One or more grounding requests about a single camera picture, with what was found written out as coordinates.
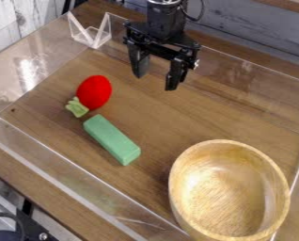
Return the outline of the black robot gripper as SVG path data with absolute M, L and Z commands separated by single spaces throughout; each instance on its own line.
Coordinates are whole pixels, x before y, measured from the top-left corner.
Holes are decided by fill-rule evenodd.
M 141 78 L 149 68 L 149 56 L 171 61 L 166 75 L 166 90 L 175 90 L 184 81 L 188 69 L 199 65 L 199 43 L 184 33 L 186 21 L 199 21 L 187 13 L 188 0 L 147 0 L 147 19 L 144 22 L 125 22 L 124 44 L 132 72 Z

